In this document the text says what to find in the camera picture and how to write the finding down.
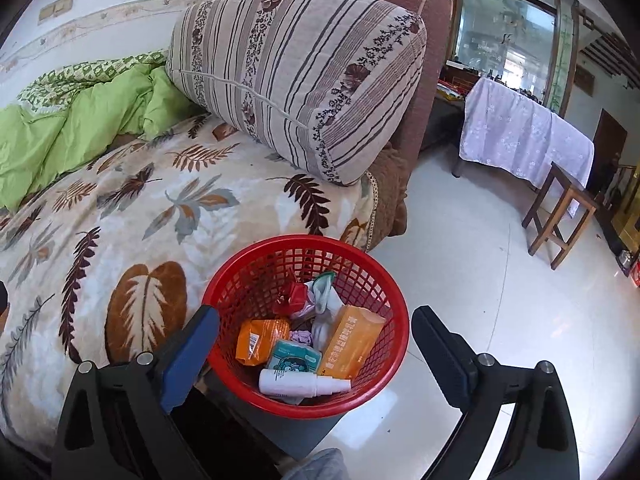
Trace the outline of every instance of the plastic basket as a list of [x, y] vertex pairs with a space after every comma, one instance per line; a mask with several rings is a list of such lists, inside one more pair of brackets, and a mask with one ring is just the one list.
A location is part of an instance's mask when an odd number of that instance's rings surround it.
[[[335, 290], [345, 304], [363, 306], [386, 323], [351, 391], [305, 399], [291, 406], [258, 391], [262, 367], [245, 367], [235, 358], [236, 340], [245, 319], [269, 319], [276, 295], [293, 267], [300, 281], [334, 270]], [[321, 418], [348, 412], [375, 396], [398, 370], [409, 341], [409, 316], [400, 289], [368, 254], [338, 240], [313, 235], [269, 238], [240, 251], [213, 277], [204, 304], [220, 314], [220, 333], [208, 361], [240, 399], [274, 415]]]

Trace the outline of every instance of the white tile floor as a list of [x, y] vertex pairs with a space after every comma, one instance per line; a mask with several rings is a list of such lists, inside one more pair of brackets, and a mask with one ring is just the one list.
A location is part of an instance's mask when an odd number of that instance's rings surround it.
[[[525, 231], [520, 222], [534, 193], [485, 166], [469, 166], [456, 179], [454, 157], [447, 148], [420, 160], [408, 190], [407, 233], [371, 254], [398, 282], [410, 314], [430, 305], [475, 351], [503, 364], [554, 363], [572, 413], [580, 478], [596, 480], [640, 412], [640, 290], [619, 272], [594, 221], [557, 270], [549, 265], [551, 244], [529, 256], [535, 227]], [[572, 222], [560, 224], [563, 233]], [[505, 406], [474, 480], [491, 470], [510, 414]], [[353, 480], [418, 479], [459, 416], [411, 341], [388, 386], [348, 413], [318, 449], [341, 449]]]

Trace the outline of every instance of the striped pillow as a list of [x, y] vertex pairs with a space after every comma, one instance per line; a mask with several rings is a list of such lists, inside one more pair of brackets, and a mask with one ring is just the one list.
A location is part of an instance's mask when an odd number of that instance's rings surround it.
[[294, 165], [349, 184], [398, 126], [426, 40], [418, 14], [384, 0], [209, 0], [176, 23], [166, 70]]

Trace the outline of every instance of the leaf-patterned blanket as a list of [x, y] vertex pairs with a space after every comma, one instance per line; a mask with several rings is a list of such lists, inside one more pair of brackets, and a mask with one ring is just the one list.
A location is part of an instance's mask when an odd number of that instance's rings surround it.
[[375, 185], [316, 180], [214, 116], [67, 175], [0, 231], [2, 432], [48, 458], [78, 363], [160, 346], [251, 243], [313, 233], [366, 249]]

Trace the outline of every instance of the brown sofa armrest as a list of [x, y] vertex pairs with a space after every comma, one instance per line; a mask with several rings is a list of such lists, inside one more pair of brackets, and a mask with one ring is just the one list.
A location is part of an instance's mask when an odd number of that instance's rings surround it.
[[378, 245], [387, 236], [404, 234], [407, 212], [404, 199], [409, 173], [406, 161], [388, 142], [369, 167], [378, 191], [373, 229], [370, 231], [369, 248]]
[[427, 52], [424, 57], [422, 75], [414, 96], [391, 137], [392, 146], [398, 150], [407, 162], [407, 168], [413, 170], [418, 159], [431, 105], [436, 93], [438, 76], [444, 62], [452, 12], [452, 0], [386, 0], [418, 12], [427, 28]]

